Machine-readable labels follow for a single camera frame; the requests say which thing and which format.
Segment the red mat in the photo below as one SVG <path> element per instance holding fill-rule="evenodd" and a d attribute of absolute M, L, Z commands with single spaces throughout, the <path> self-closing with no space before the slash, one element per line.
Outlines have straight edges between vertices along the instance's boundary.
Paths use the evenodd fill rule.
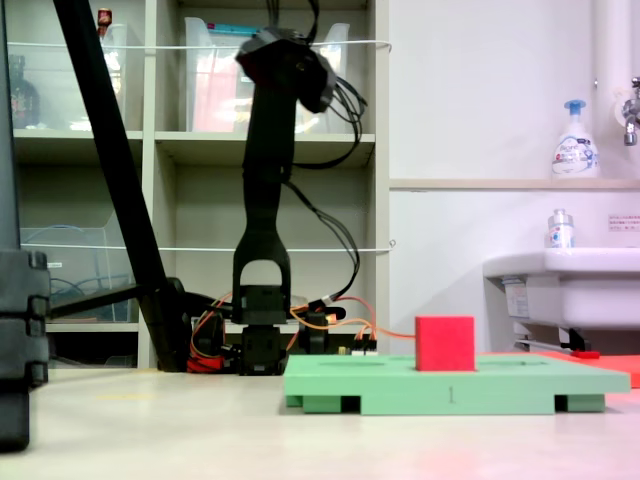
<path fill-rule="evenodd" d="M 640 355 L 602 355 L 598 359 L 582 359 L 560 352 L 536 353 L 547 357 L 582 363 L 590 367 L 605 368 L 631 375 L 631 388 L 640 388 Z"/>

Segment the label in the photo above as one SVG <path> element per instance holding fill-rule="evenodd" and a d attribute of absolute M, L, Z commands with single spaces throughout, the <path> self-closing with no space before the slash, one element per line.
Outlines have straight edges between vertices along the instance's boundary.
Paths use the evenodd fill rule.
<path fill-rule="evenodd" d="M 640 232 L 640 215 L 609 215 L 610 232 Z"/>
<path fill-rule="evenodd" d="M 573 226 L 556 224 L 549 229 L 549 243 L 551 248 L 573 248 L 576 246 Z"/>
<path fill-rule="evenodd" d="M 507 294 L 509 316 L 529 318 L 529 300 L 524 282 L 519 278 L 505 277 L 502 283 Z"/>
<path fill-rule="evenodd" d="M 553 173 L 580 173 L 598 166 L 598 149 L 588 138 L 565 137 L 551 164 Z"/>

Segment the soap bottle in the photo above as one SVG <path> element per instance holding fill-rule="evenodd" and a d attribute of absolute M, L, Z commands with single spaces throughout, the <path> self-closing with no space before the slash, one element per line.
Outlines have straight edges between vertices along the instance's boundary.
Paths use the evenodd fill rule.
<path fill-rule="evenodd" d="M 564 104 L 564 108 L 569 110 L 571 120 L 560 137 L 556 155 L 551 164 L 555 179 L 600 176 L 598 149 L 580 117 L 580 110 L 586 105 L 582 100 L 570 100 Z"/>

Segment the small bottle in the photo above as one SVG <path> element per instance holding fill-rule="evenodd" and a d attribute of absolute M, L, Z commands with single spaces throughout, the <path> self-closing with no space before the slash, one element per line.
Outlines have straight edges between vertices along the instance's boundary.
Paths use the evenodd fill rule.
<path fill-rule="evenodd" d="M 40 122 L 40 95 L 24 79 L 25 62 L 24 55 L 9 55 L 13 128 L 36 127 Z"/>
<path fill-rule="evenodd" d="M 573 217 L 564 208 L 557 208 L 549 217 L 549 241 L 551 248 L 573 248 L 576 246 Z"/>
<path fill-rule="evenodd" d="M 100 43 L 103 42 L 107 29 L 113 21 L 113 12 L 110 8 L 101 8 L 98 10 L 98 37 L 100 37 Z"/>

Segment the faucet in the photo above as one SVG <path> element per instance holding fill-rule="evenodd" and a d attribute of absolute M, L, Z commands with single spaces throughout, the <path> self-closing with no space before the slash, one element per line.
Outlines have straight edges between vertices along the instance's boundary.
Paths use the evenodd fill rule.
<path fill-rule="evenodd" d="M 627 100 L 622 109 L 622 114 L 625 119 L 624 144 L 627 147 L 638 143 L 636 122 L 638 122 L 638 117 L 640 117 L 640 77 L 633 77 L 631 84 L 636 92 L 636 98 Z"/>

